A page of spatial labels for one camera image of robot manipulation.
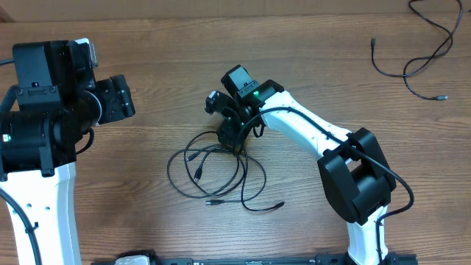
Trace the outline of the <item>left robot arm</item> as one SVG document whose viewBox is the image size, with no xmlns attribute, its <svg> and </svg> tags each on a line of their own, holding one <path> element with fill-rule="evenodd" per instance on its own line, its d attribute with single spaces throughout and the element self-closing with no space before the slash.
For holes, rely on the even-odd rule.
<svg viewBox="0 0 471 265">
<path fill-rule="evenodd" d="M 1 198 L 21 264 L 80 264 L 74 212 L 77 143 L 135 114 L 121 75 L 96 80 L 86 38 L 17 43 L 17 83 L 1 103 Z"/>
</svg>

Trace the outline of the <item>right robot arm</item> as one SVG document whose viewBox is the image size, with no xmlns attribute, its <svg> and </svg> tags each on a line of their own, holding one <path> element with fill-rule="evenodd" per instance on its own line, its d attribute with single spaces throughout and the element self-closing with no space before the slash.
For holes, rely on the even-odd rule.
<svg viewBox="0 0 471 265">
<path fill-rule="evenodd" d="M 222 144 L 239 152 L 249 133 L 265 128 L 296 142 L 317 162 L 324 193 L 332 209 L 347 223 L 347 260 L 384 264 L 389 254 L 382 215 L 396 188 L 377 138 L 367 129 L 356 132 L 333 125 L 297 102 L 280 84 L 251 78 L 237 65 L 222 78 L 225 92 L 205 100 L 207 113 L 219 113 Z"/>
</svg>

